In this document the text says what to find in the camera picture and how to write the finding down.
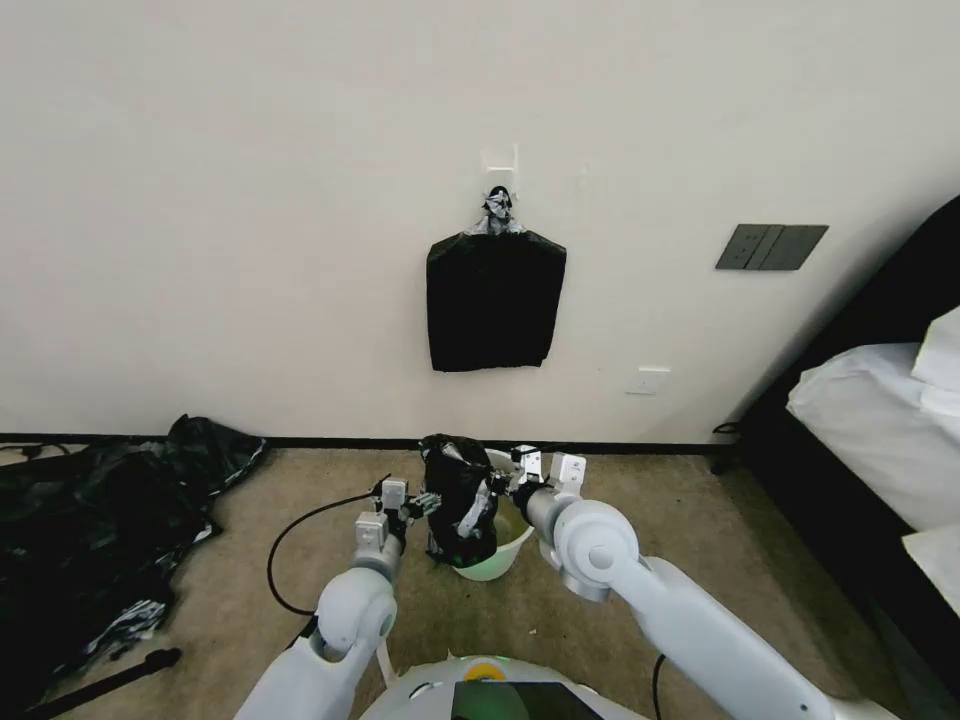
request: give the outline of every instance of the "white bucket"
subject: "white bucket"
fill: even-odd
[[[499,450],[487,450],[487,457],[497,470],[503,472],[513,472],[513,461],[509,453]],[[497,529],[497,542],[503,543],[497,545],[497,551],[492,557],[487,558],[482,563],[477,563],[468,568],[454,568],[467,580],[476,580],[478,582],[487,582],[496,580],[503,575],[517,559],[517,553],[520,552],[520,546],[524,541],[533,535],[533,528],[527,525],[520,511],[514,507],[509,498],[498,498],[497,514],[493,518],[493,526]]]

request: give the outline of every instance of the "black garbage bag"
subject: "black garbage bag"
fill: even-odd
[[[429,435],[420,441],[420,456],[424,490],[440,496],[440,507],[427,518],[427,554],[458,568],[491,557],[497,551],[497,496],[486,482],[493,467],[483,445],[465,437]]]
[[[427,329],[434,370],[540,366],[553,342],[567,251],[510,216],[494,188],[476,226],[427,256]]]
[[[177,565],[220,532],[214,500],[265,454],[262,438],[184,415],[161,442],[0,467],[0,716],[158,627]]]

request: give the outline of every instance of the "black baseboard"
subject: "black baseboard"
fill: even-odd
[[[0,433],[0,444],[61,443],[88,445],[111,437],[129,437],[136,440],[162,440],[163,435],[99,435],[82,433]],[[320,438],[267,437],[276,448],[344,448],[353,450],[416,450],[412,438]],[[509,450],[522,442],[535,447],[562,450],[582,455],[721,455],[731,449],[729,444],[709,443],[603,443],[557,441],[483,440],[487,447]]]

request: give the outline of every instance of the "beige carpet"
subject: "beige carpet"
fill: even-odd
[[[276,605],[267,588],[264,562],[272,540],[301,513],[363,491],[387,472],[418,487],[419,456],[276,452],[218,502],[216,516],[226,532],[184,564],[176,583],[180,605],[164,631],[121,660],[63,683],[60,691],[127,667],[157,647],[183,648],[179,665],[63,717],[233,717],[303,624]],[[644,554],[684,569],[824,691],[867,695],[907,717],[880,645],[746,474],[717,479],[699,457],[594,456],[588,458],[584,496],[616,505],[633,522]],[[324,583],[348,567],[352,523],[361,509],[367,507],[338,508],[291,533],[276,565],[288,600],[313,605]],[[455,655],[506,655],[554,667],[652,716],[650,672],[657,653],[621,601],[595,605],[566,591],[535,542],[525,545],[500,580],[470,583],[424,555],[424,536],[425,527],[411,531],[397,587],[399,618],[389,647],[400,671],[443,659],[448,649]],[[358,688],[354,716],[381,690],[374,662]],[[724,717],[669,664],[661,677],[661,705],[665,720]]]

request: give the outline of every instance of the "hanging black bag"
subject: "hanging black bag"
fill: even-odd
[[[526,230],[496,187],[473,228],[427,256],[427,329],[433,369],[539,367],[553,341],[567,251]]]

